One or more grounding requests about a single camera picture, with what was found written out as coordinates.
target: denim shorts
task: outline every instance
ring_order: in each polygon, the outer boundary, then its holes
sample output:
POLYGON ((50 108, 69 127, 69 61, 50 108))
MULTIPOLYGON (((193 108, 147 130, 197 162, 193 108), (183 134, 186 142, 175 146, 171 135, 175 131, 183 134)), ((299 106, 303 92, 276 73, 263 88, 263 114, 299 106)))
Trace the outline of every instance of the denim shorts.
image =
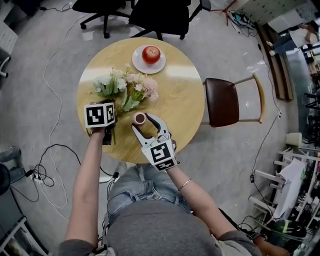
POLYGON ((107 203, 109 224, 123 208, 140 200, 167 201, 191 214, 189 205, 166 171, 158 171, 151 164, 139 164, 130 167, 113 185, 107 203), (139 168, 143 170, 144 181, 140 179, 139 168))

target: flower bouquet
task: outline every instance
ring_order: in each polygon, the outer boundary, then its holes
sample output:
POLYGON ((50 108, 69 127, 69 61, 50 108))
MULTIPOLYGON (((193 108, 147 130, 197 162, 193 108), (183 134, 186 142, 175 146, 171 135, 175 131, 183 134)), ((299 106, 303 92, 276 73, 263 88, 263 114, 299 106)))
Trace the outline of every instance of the flower bouquet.
POLYGON ((98 76, 93 85, 94 91, 106 99, 115 99, 123 93, 118 116, 137 108, 145 99, 156 101, 159 97, 158 83, 146 74, 131 72, 129 64, 124 72, 112 69, 109 74, 98 76))

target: white cable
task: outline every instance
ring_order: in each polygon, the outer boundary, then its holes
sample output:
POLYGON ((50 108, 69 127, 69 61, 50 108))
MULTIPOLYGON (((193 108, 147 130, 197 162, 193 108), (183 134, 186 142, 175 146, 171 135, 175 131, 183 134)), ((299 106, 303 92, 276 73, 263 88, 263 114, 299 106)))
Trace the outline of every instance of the white cable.
MULTIPOLYGON (((60 120, 60 114, 61 114, 61 108, 62 108, 63 101, 62 101, 62 99, 59 97, 59 95, 56 93, 56 91, 48 84, 48 82, 47 82, 47 80, 46 80, 46 78, 45 78, 47 66, 48 66, 49 61, 52 59, 52 57, 53 57, 53 56, 60 50, 60 48, 62 47, 62 45, 63 45, 63 43, 64 43, 64 41, 65 41, 65 39, 66 39, 66 37, 67 37, 67 35, 68 35, 68 33, 69 33, 69 31, 74 27, 74 25, 75 25, 79 20, 81 20, 82 18, 86 17, 87 15, 84 15, 84 16, 78 18, 78 19, 73 23, 73 25, 72 25, 72 26, 67 30, 67 32, 65 33, 64 38, 63 38, 63 40, 62 40, 59 48, 51 55, 51 57, 47 60, 47 62, 46 62, 46 64, 45 64, 45 68, 44 68, 44 72, 43 72, 43 80, 44 80, 45 84, 54 92, 54 94, 55 94, 55 95, 58 97, 58 99, 60 100, 60 108, 59 108, 59 113, 58 113, 58 119, 57 119, 57 121, 56 121, 56 123, 55 123, 55 125, 54 125, 54 127, 53 127, 53 129, 52 129, 52 131, 50 132, 50 135, 49 135, 49 138, 48 138, 48 139, 49 139, 49 146, 51 146, 51 140, 50 140, 51 135, 52 135, 52 133, 54 132, 54 130, 56 129, 56 127, 57 127, 57 125, 58 125, 58 123, 59 123, 59 120, 60 120)), ((59 206, 55 205, 54 203, 52 203, 52 202, 50 201, 49 197, 46 195, 46 193, 45 193, 44 190, 42 189, 42 187, 41 187, 40 185, 39 185, 39 186, 40 186, 40 189, 41 189, 42 193, 44 194, 45 198, 48 200, 48 202, 55 208, 55 210, 57 211, 57 213, 58 213, 60 216, 64 217, 63 215, 61 215, 61 214, 59 213, 59 211, 58 211, 57 208, 63 209, 63 208, 66 206, 66 204, 68 203, 67 192, 66 192, 65 185, 64 185, 64 183, 63 183, 63 181, 62 181, 62 178, 61 178, 60 174, 58 173, 57 166, 56 166, 56 162, 55 162, 54 158, 53 158, 52 155, 51 155, 51 148, 49 149, 49 152, 50 152, 50 157, 51 157, 51 159, 52 159, 52 161, 53 161, 53 164, 54 164, 55 172, 58 174, 58 176, 59 176, 59 178, 60 178, 60 181, 61 181, 61 184, 62 184, 62 187, 63 187, 64 196, 65 196, 65 203, 64 203, 64 205, 63 205, 62 207, 59 207, 59 206)))
POLYGON ((42 189, 42 186, 40 183, 38 183, 39 187, 40 187, 40 190, 42 191, 42 193, 44 194, 45 198, 49 201, 49 203, 54 207, 55 211, 61 216, 63 217, 64 219, 66 219, 67 221, 69 221, 69 219, 67 219, 65 216, 63 216, 59 211, 58 209, 56 208, 55 204, 53 204, 52 202, 50 202, 48 196, 46 195, 46 193, 44 192, 44 190, 42 189))

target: round wooden table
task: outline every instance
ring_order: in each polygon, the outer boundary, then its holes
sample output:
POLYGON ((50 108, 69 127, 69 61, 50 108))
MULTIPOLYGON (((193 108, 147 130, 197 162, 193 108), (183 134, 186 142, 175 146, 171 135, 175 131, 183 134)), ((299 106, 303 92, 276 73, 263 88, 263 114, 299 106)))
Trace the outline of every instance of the round wooden table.
MULTIPOLYGON (((141 151, 141 145, 131 128, 131 115, 135 111, 151 113, 163 119, 177 143, 176 152, 183 149, 197 132, 205 110, 205 95, 201 78, 193 63, 174 46, 152 38, 138 37, 115 42, 100 51, 86 66, 77 90, 77 112, 81 125, 84 122, 84 105, 99 102, 104 98, 95 94, 93 81, 114 68, 126 70, 126 63, 131 71, 138 73, 132 64, 132 54, 142 45, 154 45, 165 54, 165 67, 150 75, 158 82, 159 98, 155 102, 143 101, 134 109, 118 118, 115 127, 115 141, 104 145, 103 152, 113 158, 130 163, 147 163, 141 151)), ((116 99, 118 110, 122 95, 116 99)), ((156 128, 148 121, 141 127, 146 135, 157 137, 156 128)))

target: hand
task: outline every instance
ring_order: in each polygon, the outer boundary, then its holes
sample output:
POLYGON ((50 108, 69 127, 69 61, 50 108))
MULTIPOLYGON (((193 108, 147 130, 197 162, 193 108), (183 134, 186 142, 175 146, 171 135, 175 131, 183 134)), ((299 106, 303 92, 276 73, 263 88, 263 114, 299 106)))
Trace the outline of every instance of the hand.
POLYGON ((91 137, 94 135, 95 137, 99 137, 99 139, 103 139, 105 136, 106 127, 95 127, 91 128, 91 137))

